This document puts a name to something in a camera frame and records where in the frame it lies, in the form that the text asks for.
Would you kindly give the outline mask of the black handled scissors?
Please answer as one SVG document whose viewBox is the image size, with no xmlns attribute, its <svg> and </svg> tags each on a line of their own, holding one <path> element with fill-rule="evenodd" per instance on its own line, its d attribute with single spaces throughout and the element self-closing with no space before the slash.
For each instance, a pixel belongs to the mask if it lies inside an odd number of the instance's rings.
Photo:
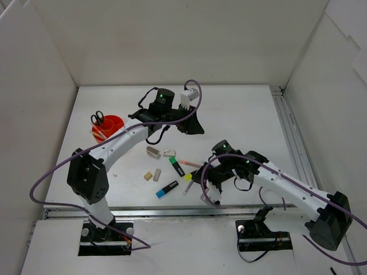
<svg viewBox="0 0 367 275">
<path fill-rule="evenodd" d="M 91 123 L 96 126 L 102 126 L 105 121 L 105 116 L 102 111 L 96 111 L 91 115 Z"/>
</svg>

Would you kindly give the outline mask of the red slim highlighter pen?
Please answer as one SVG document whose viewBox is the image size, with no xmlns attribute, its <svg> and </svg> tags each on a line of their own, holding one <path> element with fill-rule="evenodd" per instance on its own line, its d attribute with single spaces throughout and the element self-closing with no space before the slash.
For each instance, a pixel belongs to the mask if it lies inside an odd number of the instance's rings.
<svg viewBox="0 0 367 275">
<path fill-rule="evenodd" d="M 102 140 L 105 141 L 106 137 L 103 135 L 103 133 L 101 131 L 99 131 L 98 129 L 95 130 L 97 136 Z"/>
</svg>

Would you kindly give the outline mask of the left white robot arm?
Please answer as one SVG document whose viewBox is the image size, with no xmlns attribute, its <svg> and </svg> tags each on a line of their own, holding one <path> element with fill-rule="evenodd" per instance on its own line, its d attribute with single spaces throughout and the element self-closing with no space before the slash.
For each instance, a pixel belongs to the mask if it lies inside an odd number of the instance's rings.
<svg viewBox="0 0 367 275">
<path fill-rule="evenodd" d="M 197 89 L 185 88 L 180 94 L 178 108 L 172 107 L 174 92 L 158 88 L 155 100 L 148 108 L 140 107 L 129 115 L 127 123 L 100 144 L 83 155 L 81 149 L 73 153 L 67 176 L 67 184 L 81 199 L 94 225 L 94 234 L 101 240 L 112 238 L 115 217 L 109 210 L 106 194 L 109 189 L 107 173 L 130 149 L 145 141 L 164 124 L 175 125 L 187 135 L 202 135 L 205 131 L 198 122 L 196 108 L 191 105 L 201 94 Z"/>
</svg>

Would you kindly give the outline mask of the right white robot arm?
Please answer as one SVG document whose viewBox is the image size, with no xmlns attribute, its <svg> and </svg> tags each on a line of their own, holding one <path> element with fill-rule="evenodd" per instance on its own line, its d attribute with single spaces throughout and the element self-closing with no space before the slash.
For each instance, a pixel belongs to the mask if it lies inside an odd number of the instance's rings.
<svg viewBox="0 0 367 275">
<path fill-rule="evenodd" d="M 352 224 L 347 196 L 313 188 L 295 179 L 256 151 L 246 154 L 233 149 L 226 140 L 212 148 L 213 166 L 204 163 L 192 174 L 201 185 L 201 199 L 208 205 L 220 206 L 222 183 L 230 179 L 245 180 L 271 191 L 296 206 L 301 214 L 286 217 L 286 224 L 296 224 L 301 234 L 307 234 L 318 246 L 335 251 Z"/>
</svg>

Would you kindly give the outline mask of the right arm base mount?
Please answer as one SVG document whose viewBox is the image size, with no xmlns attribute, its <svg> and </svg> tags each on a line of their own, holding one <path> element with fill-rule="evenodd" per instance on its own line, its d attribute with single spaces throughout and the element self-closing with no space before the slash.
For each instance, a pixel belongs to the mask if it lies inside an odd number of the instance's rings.
<svg viewBox="0 0 367 275">
<path fill-rule="evenodd" d="M 261 208 L 254 219 L 236 220 L 237 252 L 246 263 L 260 261 L 269 252 L 293 250 L 290 233 L 286 231 L 271 231 L 264 223 L 266 215 L 273 207 Z M 246 259 L 244 253 L 261 252 L 252 260 Z"/>
</svg>

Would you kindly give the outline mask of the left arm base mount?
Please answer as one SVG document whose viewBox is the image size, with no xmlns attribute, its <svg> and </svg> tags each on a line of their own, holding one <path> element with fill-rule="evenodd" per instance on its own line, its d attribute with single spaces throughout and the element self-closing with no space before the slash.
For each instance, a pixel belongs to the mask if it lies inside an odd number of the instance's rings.
<svg viewBox="0 0 367 275">
<path fill-rule="evenodd" d="M 100 230 L 84 222 L 79 242 L 79 257 L 130 256 L 132 238 L 110 229 Z"/>
</svg>

